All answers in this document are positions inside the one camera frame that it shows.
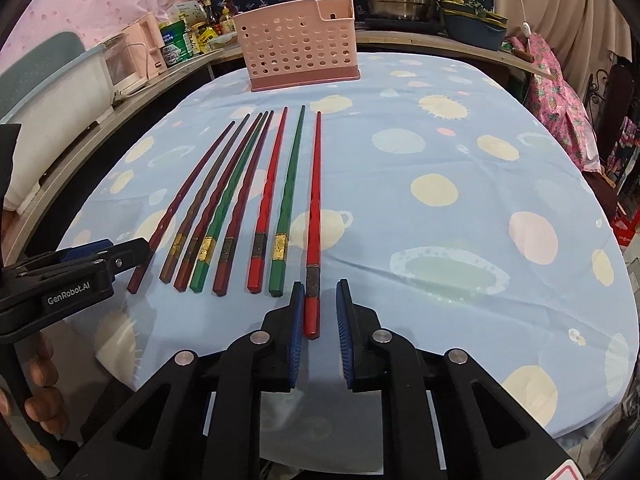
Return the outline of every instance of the metal screw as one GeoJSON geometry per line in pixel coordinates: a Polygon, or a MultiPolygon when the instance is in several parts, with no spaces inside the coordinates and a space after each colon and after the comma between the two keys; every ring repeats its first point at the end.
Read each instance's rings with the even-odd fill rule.
{"type": "Polygon", "coordinates": [[[388,343],[393,336],[389,330],[376,330],[371,337],[378,343],[388,343]]]}
{"type": "Polygon", "coordinates": [[[466,363],[466,360],[468,358],[469,356],[466,354],[466,352],[458,348],[449,352],[449,360],[457,365],[463,365],[464,363],[466,363]]]}
{"type": "Polygon", "coordinates": [[[178,352],[175,355],[174,361],[177,365],[186,366],[193,363],[194,358],[195,356],[193,355],[193,352],[189,352],[188,350],[183,350],[182,352],[178,352]]]}
{"type": "Polygon", "coordinates": [[[249,336],[249,340],[255,345],[264,345],[270,338],[269,332],[264,330],[258,330],[258,332],[254,332],[249,336]]]}

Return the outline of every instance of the pink plastic basket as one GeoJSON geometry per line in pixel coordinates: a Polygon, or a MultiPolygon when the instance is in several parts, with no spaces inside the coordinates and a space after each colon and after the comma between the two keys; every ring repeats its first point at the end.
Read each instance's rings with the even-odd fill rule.
{"type": "Polygon", "coordinates": [[[251,90],[360,79],[353,0],[297,0],[234,17],[251,90]]]}

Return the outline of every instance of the wooden counter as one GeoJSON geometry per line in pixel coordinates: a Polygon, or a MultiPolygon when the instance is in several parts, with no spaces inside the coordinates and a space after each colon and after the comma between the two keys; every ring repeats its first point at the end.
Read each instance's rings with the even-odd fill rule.
{"type": "MultiPolygon", "coordinates": [[[[356,40],[359,45],[383,47],[416,54],[435,54],[438,56],[475,59],[497,66],[517,68],[525,72],[549,78],[549,75],[511,54],[492,52],[476,48],[440,36],[427,36],[409,32],[384,32],[376,30],[357,30],[356,40]]],[[[150,81],[145,89],[130,97],[119,105],[113,114],[100,125],[85,133],[68,152],[63,155],[55,167],[49,171],[24,213],[11,226],[2,241],[2,254],[5,263],[16,262],[32,233],[40,224],[50,204],[58,197],[66,183],[78,172],[78,169],[100,148],[100,146],[142,108],[151,104],[158,96],[167,92],[175,84],[205,66],[213,79],[212,64],[241,59],[239,46],[230,46],[222,52],[206,54],[172,67],[167,72],[150,81]]]]}

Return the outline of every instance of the finger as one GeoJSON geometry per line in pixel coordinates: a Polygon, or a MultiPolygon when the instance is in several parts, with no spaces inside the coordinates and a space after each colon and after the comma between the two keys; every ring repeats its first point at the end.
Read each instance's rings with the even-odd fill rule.
{"type": "Polygon", "coordinates": [[[69,427],[69,419],[66,416],[65,412],[61,412],[55,417],[41,422],[40,425],[42,426],[42,429],[47,433],[53,435],[62,435],[65,433],[66,428],[69,427]]]}
{"type": "Polygon", "coordinates": [[[53,345],[42,332],[38,332],[36,336],[36,350],[43,359],[51,359],[53,357],[53,345]]]}
{"type": "Polygon", "coordinates": [[[57,388],[43,388],[24,403],[27,415],[36,422],[43,422],[59,414],[64,406],[62,394],[57,388]]]}
{"type": "Polygon", "coordinates": [[[6,393],[4,393],[4,391],[2,390],[0,390],[0,415],[11,415],[11,405],[9,404],[9,399],[6,396],[6,393]]]}
{"type": "Polygon", "coordinates": [[[29,363],[29,374],[36,386],[53,386],[58,382],[58,370],[53,361],[35,358],[29,363]]]}

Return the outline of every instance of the beige curtain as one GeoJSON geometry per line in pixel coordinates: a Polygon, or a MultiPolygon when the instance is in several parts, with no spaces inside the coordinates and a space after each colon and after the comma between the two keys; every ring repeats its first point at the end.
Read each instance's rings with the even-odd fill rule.
{"type": "MultiPolygon", "coordinates": [[[[527,22],[543,36],[562,65],[564,79],[584,96],[589,74],[608,70],[613,55],[631,60],[629,26],[611,0],[523,0],[527,22]]],[[[510,36],[524,20],[520,0],[495,0],[509,19],[510,36]]]]}

